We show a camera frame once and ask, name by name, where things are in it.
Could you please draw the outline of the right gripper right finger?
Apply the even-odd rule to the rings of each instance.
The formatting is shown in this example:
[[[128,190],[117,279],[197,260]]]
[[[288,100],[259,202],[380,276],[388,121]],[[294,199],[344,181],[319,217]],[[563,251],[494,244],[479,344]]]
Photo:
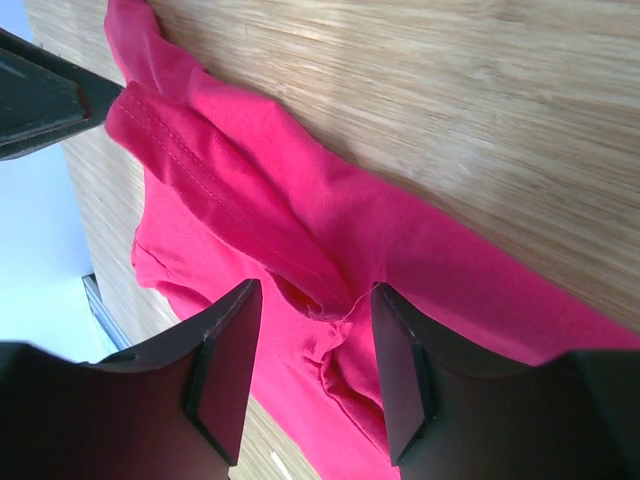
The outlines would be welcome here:
[[[371,296],[390,459],[405,479],[635,479],[639,355],[582,350],[529,366]]]

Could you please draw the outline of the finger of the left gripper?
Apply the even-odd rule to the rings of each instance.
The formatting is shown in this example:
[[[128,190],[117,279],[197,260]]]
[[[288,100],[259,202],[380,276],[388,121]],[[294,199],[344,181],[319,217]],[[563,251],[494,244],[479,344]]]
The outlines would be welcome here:
[[[1,31],[1,159],[102,125],[123,87]]]

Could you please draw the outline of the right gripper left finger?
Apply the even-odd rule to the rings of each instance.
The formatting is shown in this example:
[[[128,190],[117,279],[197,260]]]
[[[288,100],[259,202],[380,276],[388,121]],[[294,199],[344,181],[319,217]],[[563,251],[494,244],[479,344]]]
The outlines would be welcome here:
[[[225,479],[238,463],[262,290],[97,363],[1,346],[5,479]]]

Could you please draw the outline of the pink t shirt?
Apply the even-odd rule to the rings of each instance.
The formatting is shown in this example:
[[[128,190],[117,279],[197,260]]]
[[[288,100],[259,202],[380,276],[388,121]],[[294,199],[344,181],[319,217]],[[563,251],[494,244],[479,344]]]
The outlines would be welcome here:
[[[277,101],[167,41],[143,1],[111,1],[126,86],[105,128],[145,181],[131,262],[180,319],[263,288],[252,393],[324,479],[395,479],[370,292],[390,283],[471,341],[538,364],[635,349],[636,334],[416,196],[347,163]]]

